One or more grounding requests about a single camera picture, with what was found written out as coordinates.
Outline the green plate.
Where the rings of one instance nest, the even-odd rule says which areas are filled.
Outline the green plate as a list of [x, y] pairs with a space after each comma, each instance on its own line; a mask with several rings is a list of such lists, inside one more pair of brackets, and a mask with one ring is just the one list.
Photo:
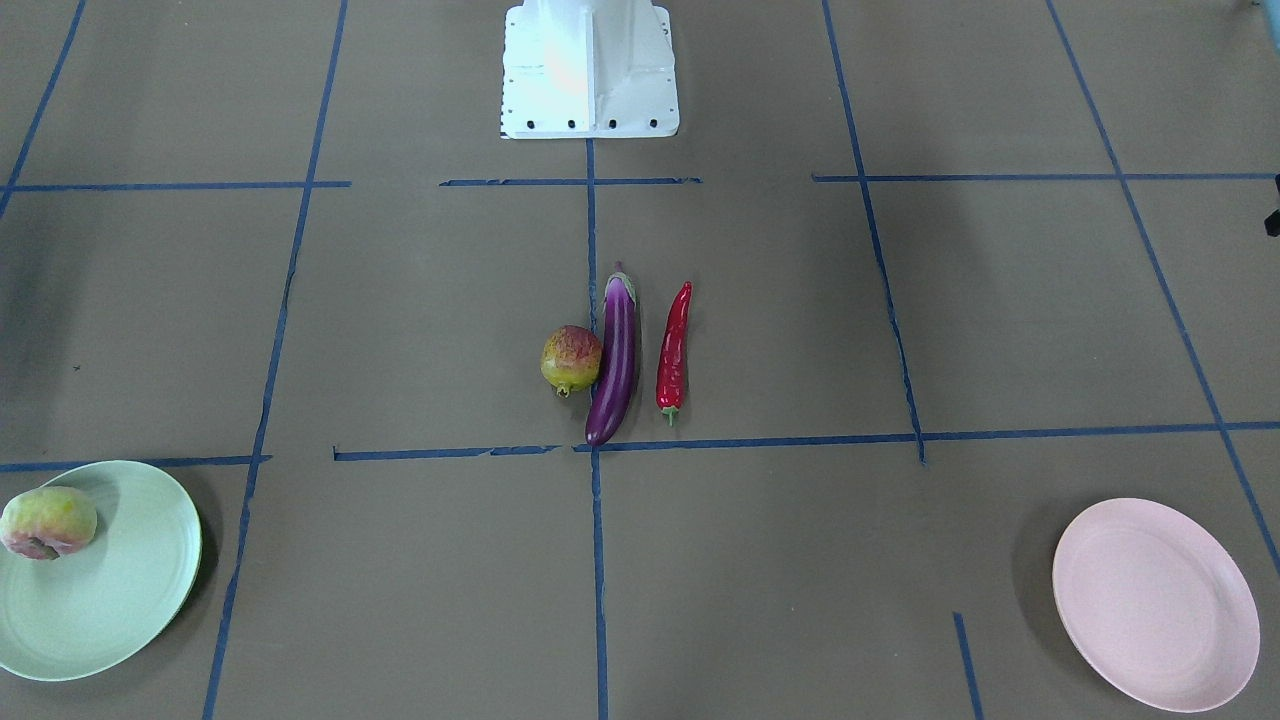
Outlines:
[[50, 487], [82, 491], [97, 512], [93, 538], [60, 559], [3, 551], [3, 669], [69, 682], [113, 667], [155, 639], [186, 603], [204, 552], [187, 491], [137, 461], [91, 462]]

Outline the purple eggplant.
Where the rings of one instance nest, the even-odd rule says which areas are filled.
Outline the purple eggplant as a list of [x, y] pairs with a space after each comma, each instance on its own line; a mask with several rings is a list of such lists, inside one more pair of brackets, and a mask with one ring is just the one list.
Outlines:
[[621, 263], [605, 283], [603, 319], [600, 372], [585, 425], [585, 441], [593, 448], [609, 442], [621, 428], [636, 387], [639, 302], [635, 283]]

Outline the pink plate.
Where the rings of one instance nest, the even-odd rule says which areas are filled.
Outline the pink plate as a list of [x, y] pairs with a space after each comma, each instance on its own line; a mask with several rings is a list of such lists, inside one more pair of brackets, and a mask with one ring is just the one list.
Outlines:
[[1175, 509], [1146, 498], [1091, 505], [1062, 532], [1051, 583], [1075, 650], [1133, 700], [1204, 712], [1254, 675], [1252, 589], [1221, 543]]

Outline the red-yellow pomegranate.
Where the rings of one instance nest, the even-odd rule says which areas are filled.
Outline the red-yellow pomegranate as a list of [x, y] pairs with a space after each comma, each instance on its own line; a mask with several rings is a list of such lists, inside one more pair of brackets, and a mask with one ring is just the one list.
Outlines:
[[603, 350], [599, 337], [588, 328], [562, 325], [544, 343], [541, 375], [561, 398], [589, 389], [599, 377]]

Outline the red chili pepper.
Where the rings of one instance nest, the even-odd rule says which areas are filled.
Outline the red chili pepper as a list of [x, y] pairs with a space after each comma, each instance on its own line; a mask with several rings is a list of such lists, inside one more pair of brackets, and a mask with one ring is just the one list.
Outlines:
[[686, 281], [675, 296], [666, 319], [655, 378], [655, 405], [673, 427], [686, 389], [686, 343], [692, 283]]

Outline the pink-yellow peach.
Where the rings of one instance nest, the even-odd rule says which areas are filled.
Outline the pink-yellow peach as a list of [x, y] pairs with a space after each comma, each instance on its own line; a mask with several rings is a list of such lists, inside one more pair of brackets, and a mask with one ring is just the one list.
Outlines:
[[3, 510], [5, 550], [32, 560], [77, 553], [97, 534], [99, 515], [91, 497], [67, 486], [42, 486], [8, 501]]

